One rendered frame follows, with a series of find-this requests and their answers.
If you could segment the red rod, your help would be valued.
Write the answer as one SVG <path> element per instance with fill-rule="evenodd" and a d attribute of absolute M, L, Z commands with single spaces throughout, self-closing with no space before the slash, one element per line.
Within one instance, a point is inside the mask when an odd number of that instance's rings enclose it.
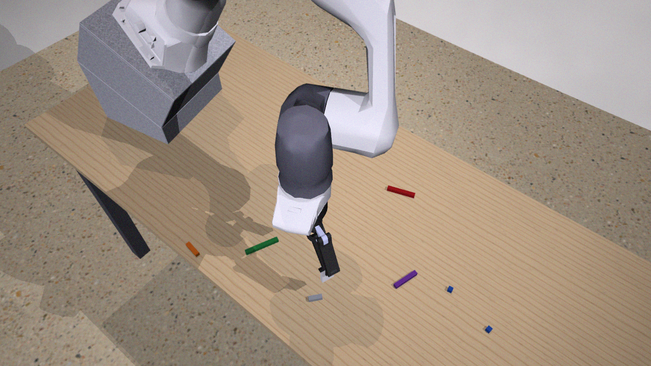
<path fill-rule="evenodd" d="M 416 195 L 416 193 L 406 191 L 406 190 L 403 190 L 403 189 L 399 189 L 399 188 L 396 188 L 394 186 L 388 186 L 388 191 L 393 192 L 395 194 L 400 194 L 400 195 L 404 195 L 404 196 L 407 196 L 407 197 L 411 197 L 411 198 L 414 198 L 415 195 Z"/>

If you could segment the purple rod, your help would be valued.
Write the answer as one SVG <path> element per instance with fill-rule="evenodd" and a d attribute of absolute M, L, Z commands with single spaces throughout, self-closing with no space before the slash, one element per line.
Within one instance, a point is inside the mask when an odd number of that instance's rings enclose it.
<path fill-rule="evenodd" d="M 404 276 L 399 281 L 394 283 L 393 286 L 395 287 L 395 289 L 398 289 L 400 286 L 404 285 L 407 281 L 413 279 L 415 276 L 417 276 L 417 272 L 414 269 L 414 271 L 410 272 L 408 275 Z"/>

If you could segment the green rod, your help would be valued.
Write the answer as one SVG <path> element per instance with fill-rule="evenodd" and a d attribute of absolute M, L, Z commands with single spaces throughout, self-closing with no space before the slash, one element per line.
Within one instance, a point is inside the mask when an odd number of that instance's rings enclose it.
<path fill-rule="evenodd" d="M 250 253 L 254 253 L 254 252 L 257 252 L 259 250 L 262 250 L 263 248 L 269 247 L 270 245 L 275 244 L 277 242 L 279 242 L 277 236 L 275 238 L 268 239 L 265 242 L 259 243 L 259 244 L 255 245 L 255 246 L 251 247 L 251 248 L 246 249 L 245 250 L 246 255 L 249 255 Z"/>

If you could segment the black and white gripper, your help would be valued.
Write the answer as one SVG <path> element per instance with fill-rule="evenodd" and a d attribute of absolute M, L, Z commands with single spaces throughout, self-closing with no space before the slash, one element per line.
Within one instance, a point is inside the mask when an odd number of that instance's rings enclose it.
<path fill-rule="evenodd" d="M 328 202 L 324 205 L 322 211 L 318 215 L 314 227 L 312 228 L 313 234 L 307 236 L 315 248 L 316 254 L 319 259 L 321 267 L 319 268 L 320 280 L 322 282 L 334 277 L 335 273 L 340 272 L 339 264 L 336 258 L 334 247 L 332 244 L 332 235 L 325 232 L 322 219 L 328 210 Z"/>

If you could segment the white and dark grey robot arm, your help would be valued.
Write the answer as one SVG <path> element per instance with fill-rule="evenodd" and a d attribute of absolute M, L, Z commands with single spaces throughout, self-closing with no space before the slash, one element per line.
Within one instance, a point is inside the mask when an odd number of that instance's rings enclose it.
<path fill-rule="evenodd" d="M 305 83 L 281 106 L 275 135 L 279 185 L 272 225 L 307 236 L 332 195 L 333 148 L 374 158 L 392 148 L 399 128 L 394 0 L 311 1 L 364 40 L 369 94 Z M 151 69 L 190 73 L 207 61 L 209 41 L 225 3 L 122 0 L 112 16 Z"/>

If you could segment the orange rod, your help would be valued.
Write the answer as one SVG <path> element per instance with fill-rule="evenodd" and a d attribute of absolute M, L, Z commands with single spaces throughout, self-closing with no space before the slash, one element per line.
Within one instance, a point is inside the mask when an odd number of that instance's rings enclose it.
<path fill-rule="evenodd" d="M 191 251 L 191 252 L 192 252 L 196 257 L 197 257 L 198 255 L 200 255 L 200 253 L 198 252 L 198 250 L 197 250 L 196 248 L 194 248 L 194 246 L 193 246 L 190 242 L 186 243 L 186 246 L 189 248 L 189 250 L 190 250 L 190 251 Z"/>

